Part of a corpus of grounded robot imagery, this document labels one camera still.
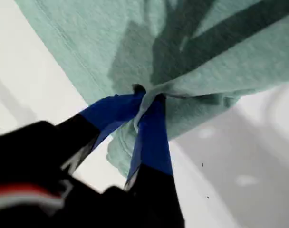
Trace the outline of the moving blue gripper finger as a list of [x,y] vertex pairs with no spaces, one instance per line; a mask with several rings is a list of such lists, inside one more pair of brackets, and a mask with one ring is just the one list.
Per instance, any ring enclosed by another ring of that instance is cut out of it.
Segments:
[[135,84],[132,94],[102,98],[56,128],[73,152],[85,146],[91,152],[114,130],[135,117],[145,93],[143,86]]

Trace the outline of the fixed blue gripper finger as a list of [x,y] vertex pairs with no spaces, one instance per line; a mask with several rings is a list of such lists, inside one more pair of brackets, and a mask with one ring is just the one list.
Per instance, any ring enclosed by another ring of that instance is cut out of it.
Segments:
[[125,188],[158,213],[181,213],[173,177],[163,95],[155,98],[138,123]]

